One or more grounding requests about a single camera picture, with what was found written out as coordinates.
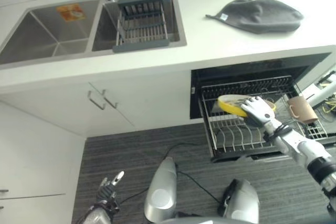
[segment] dishwasher rack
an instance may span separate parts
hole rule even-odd
[[[242,156],[268,156],[278,152],[276,146],[263,139],[264,129],[248,126],[242,118],[219,108],[217,98],[223,94],[258,95],[275,103],[276,118],[282,123],[317,141],[328,137],[319,120],[305,125],[292,118],[287,101],[300,94],[300,90],[291,76],[203,86],[199,106],[205,122],[212,162],[236,160]]]

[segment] cup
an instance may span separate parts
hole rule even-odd
[[[288,100],[291,115],[298,121],[309,124],[315,122],[318,117],[304,97],[293,97]]]

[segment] white cabinet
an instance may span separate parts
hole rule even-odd
[[[70,224],[64,201],[64,195],[0,200],[0,223]]]
[[[0,199],[65,194],[85,139],[3,103],[0,122]]]
[[[92,82],[137,130],[192,123],[190,114],[190,71],[152,74]]]
[[[89,83],[5,94],[0,100],[85,137],[135,130]]]
[[[190,79],[190,71],[158,73],[3,94],[0,100],[90,137],[194,123]]]

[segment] striped carpet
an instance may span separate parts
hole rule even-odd
[[[80,170],[73,223],[95,200],[104,177],[113,178],[124,170],[118,185],[119,201],[148,187],[165,152],[171,151],[179,169],[193,176],[215,197],[221,198],[233,178],[247,179],[256,188],[260,200],[261,224],[298,223],[316,216],[326,216],[327,200],[307,171],[290,159],[265,163],[243,159],[212,164],[202,124],[177,126],[89,138]],[[336,156],[336,148],[329,149]],[[177,210],[203,216],[215,216],[217,203],[190,179],[179,175]],[[145,194],[126,201],[113,223],[141,224]]]

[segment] open dishwasher drawer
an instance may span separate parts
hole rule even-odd
[[[237,160],[248,156],[258,159],[281,155],[276,146],[264,141],[264,129],[248,126],[242,118],[228,114],[218,107],[217,98],[224,94],[261,96],[275,103],[276,118],[282,123],[322,144],[334,142],[334,139],[328,138],[319,120],[305,125],[294,120],[289,112],[288,99],[301,93],[295,80],[309,71],[302,64],[312,62],[301,61],[301,66],[292,64],[290,60],[282,62],[281,65],[278,63],[279,61],[272,65],[271,61],[264,61],[228,68],[193,70],[191,118],[201,115],[204,119],[212,162]]]

